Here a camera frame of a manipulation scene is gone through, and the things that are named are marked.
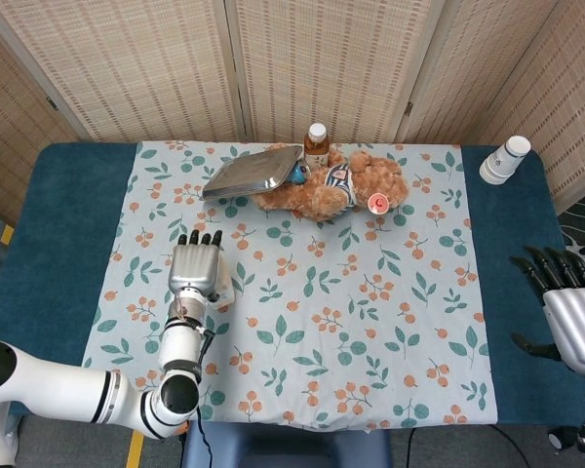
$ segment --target robotic hand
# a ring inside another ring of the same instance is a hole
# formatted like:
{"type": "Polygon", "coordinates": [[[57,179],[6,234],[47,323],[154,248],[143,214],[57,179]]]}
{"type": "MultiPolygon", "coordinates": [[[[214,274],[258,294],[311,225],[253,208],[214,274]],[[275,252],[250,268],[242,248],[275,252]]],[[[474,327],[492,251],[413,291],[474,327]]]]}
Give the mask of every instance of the robotic hand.
{"type": "MultiPolygon", "coordinates": [[[[585,262],[575,253],[557,252],[546,248],[545,253],[526,248],[534,260],[511,257],[528,277],[529,283],[544,308],[554,344],[537,345],[520,334],[512,340],[531,356],[563,361],[574,372],[585,376],[585,262]]],[[[549,438],[558,449],[551,433],[549,438]]],[[[576,434],[578,447],[585,451],[585,424],[576,434]]]]}
{"type": "Polygon", "coordinates": [[[3,430],[9,403],[18,401],[44,417],[120,424],[147,437],[173,435],[199,402],[201,362],[215,334],[202,325],[207,301],[215,302],[221,231],[211,238],[193,231],[175,247],[169,286],[175,295],[165,325],[160,386],[138,392],[116,371],[85,369],[36,359],[0,341],[0,467],[15,466],[3,430]]]}

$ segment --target floor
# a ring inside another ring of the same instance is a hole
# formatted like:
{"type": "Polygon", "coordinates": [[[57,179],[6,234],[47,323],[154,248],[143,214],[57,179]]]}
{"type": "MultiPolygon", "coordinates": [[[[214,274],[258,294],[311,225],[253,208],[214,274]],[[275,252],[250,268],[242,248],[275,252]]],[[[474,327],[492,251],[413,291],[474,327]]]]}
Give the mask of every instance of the floor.
{"type": "MultiPolygon", "coordinates": [[[[560,216],[568,248],[585,254],[585,200],[560,216]]],[[[501,426],[525,453],[532,467],[585,467],[585,455],[576,448],[555,453],[542,426],[501,426]]],[[[406,466],[409,430],[391,432],[395,467],[406,466]]],[[[19,468],[108,467],[173,468],[179,466],[179,438],[164,442],[145,440],[140,463],[127,464],[132,432],[116,426],[48,420],[38,416],[23,419],[19,428],[19,468]]],[[[418,429],[411,444],[410,467],[521,467],[517,451],[497,432],[486,426],[418,429]]]]}

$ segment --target yellow tape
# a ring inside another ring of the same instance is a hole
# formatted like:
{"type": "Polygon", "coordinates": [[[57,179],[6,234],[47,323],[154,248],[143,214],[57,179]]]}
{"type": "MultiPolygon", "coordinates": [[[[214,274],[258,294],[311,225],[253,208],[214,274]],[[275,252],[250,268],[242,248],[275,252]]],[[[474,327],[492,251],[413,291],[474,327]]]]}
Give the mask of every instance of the yellow tape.
{"type": "Polygon", "coordinates": [[[133,432],[133,439],[130,441],[130,451],[128,452],[126,468],[138,468],[140,463],[140,453],[143,450],[143,439],[143,435],[140,432],[133,432]]]}
{"type": "Polygon", "coordinates": [[[4,231],[2,231],[2,237],[0,238],[0,242],[3,243],[5,246],[11,244],[11,238],[13,237],[13,227],[6,225],[4,226],[4,231]]]}

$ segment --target green leaf pattern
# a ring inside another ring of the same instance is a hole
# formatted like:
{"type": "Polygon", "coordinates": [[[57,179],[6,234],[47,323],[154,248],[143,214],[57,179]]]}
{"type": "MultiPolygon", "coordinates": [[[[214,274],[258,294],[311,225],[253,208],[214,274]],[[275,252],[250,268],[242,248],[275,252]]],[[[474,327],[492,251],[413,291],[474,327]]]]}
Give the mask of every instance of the green leaf pattern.
{"type": "MultiPolygon", "coordinates": [[[[315,223],[286,211],[265,216],[245,196],[199,200],[225,162],[265,146],[139,144],[83,366],[119,369],[133,385],[148,370],[160,375],[163,330],[174,301],[168,288],[174,246],[202,222],[204,232],[223,231],[223,257],[236,297],[234,304],[220,310],[208,306],[204,314],[204,326],[216,333],[199,386],[204,420],[246,422],[239,402],[253,391],[261,410],[253,412],[252,421],[318,431],[368,429],[384,420],[389,426],[381,427],[438,425],[451,405],[460,406],[468,422],[495,422],[486,325],[474,319],[483,312],[480,289],[477,282],[455,283],[455,268],[476,264],[460,150],[362,145],[398,162],[409,185],[407,200],[382,216],[382,229],[389,232],[373,238],[366,235],[367,222],[376,226],[378,218],[366,210],[315,223]],[[417,180],[428,191],[412,185],[417,180]],[[437,228],[425,218],[432,205],[446,214],[437,228]],[[237,230],[253,232],[242,249],[239,239],[230,237],[237,230]],[[419,246],[422,258],[405,246],[412,232],[428,239],[419,246]],[[152,234],[146,247],[136,239],[141,233],[152,234]],[[307,250],[313,238],[325,245],[307,250]],[[432,267],[432,260],[441,267],[432,267]],[[367,280],[381,287],[375,296],[372,288],[361,289],[367,280]],[[131,304],[151,315],[133,320],[131,304]],[[430,353],[450,368],[447,386],[425,374],[430,353]],[[230,364],[239,356],[242,368],[230,364]],[[406,376],[415,385],[406,385],[406,376]],[[318,388],[312,391],[316,407],[303,395],[310,382],[318,388]],[[352,412],[353,403],[338,411],[335,390],[348,382],[355,383],[356,395],[362,386],[368,389],[369,405],[363,404],[361,414],[352,412]],[[285,411],[293,413],[292,421],[284,419],[285,411]]],[[[348,157],[359,148],[338,149],[348,157]]],[[[160,384],[158,377],[154,383],[160,384]]]]}

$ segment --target woven partition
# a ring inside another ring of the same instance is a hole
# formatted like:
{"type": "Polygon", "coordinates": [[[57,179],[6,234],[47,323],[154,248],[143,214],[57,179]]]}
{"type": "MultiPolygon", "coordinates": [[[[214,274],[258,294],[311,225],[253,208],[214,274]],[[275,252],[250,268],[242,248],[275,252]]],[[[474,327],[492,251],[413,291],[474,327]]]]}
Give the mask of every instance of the woven partition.
{"type": "Polygon", "coordinates": [[[394,137],[432,0],[235,3],[256,140],[302,141],[315,121],[337,141],[394,137]]]}
{"type": "Polygon", "coordinates": [[[0,218],[15,224],[41,149],[76,134],[0,44],[0,218]]]}
{"type": "Polygon", "coordinates": [[[211,0],[0,0],[94,140],[236,140],[211,0]]]}
{"type": "Polygon", "coordinates": [[[477,125],[496,93],[546,20],[555,0],[454,0],[458,3],[435,63],[414,99],[406,142],[461,143],[477,125]]]}
{"type": "Polygon", "coordinates": [[[479,142],[514,134],[544,160],[558,208],[576,201],[562,200],[585,186],[585,0],[560,2],[498,95],[479,142]]]}

